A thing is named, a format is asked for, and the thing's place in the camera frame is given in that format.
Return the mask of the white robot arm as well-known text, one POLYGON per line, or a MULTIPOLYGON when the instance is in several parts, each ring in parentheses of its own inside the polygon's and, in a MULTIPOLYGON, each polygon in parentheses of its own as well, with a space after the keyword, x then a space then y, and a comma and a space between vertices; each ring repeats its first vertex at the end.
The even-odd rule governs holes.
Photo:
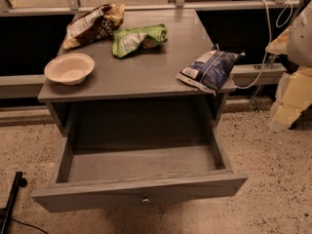
POLYGON ((312 1, 265 51, 286 55, 289 61, 298 65, 295 73, 282 75, 276 101, 271 107, 268 127, 273 132, 281 132, 312 105, 312 1))

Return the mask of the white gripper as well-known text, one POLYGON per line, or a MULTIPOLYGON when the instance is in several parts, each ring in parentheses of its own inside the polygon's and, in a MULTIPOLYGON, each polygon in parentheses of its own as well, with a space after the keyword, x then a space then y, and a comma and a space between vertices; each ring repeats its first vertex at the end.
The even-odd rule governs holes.
MULTIPOLYGON (((290 27, 270 42, 265 51, 273 55, 286 55, 290 27)), ((284 73, 279 81, 276 100, 273 102, 268 127, 283 131, 294 123, 312 104, 312 68, 300 67, 295 73, 284 73)))

